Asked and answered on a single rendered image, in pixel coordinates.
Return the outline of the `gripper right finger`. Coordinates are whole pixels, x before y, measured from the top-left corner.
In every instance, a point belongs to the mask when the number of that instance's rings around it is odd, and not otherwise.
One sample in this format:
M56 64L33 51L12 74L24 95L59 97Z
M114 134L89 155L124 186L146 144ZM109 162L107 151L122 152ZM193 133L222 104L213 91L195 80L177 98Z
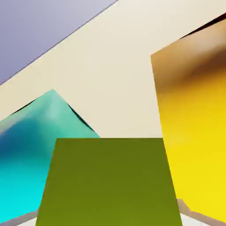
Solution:
M191 211L182 199L177 199L183 226L226 226L226 223Z

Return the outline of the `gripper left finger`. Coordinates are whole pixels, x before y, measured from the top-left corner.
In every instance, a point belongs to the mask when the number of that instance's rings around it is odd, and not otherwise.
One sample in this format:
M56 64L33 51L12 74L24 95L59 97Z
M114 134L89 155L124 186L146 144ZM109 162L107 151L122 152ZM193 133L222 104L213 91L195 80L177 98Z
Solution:
M6 221L6 226L28 226L36 222L38 210Z

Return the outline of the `small olive green cube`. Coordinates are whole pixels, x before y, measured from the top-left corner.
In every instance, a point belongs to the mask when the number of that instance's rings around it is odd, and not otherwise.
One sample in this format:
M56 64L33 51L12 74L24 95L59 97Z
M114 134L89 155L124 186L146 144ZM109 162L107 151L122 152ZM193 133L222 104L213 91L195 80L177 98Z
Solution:
M57 139L35 226L182 226L163 140Z

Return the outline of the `large cyan box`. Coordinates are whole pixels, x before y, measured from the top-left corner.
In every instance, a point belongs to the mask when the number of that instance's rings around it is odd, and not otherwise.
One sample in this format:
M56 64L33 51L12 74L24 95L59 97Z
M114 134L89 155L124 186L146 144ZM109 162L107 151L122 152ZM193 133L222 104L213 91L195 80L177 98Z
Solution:
M58 138L97 133L54 90L0 121L0 224L35 212Z

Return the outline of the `large yellow box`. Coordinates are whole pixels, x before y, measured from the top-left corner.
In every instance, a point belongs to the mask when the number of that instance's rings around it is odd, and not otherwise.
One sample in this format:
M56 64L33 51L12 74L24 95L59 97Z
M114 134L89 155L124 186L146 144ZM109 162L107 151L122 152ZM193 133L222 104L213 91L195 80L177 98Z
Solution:
M226 226L226 13L151 55L180 212Z

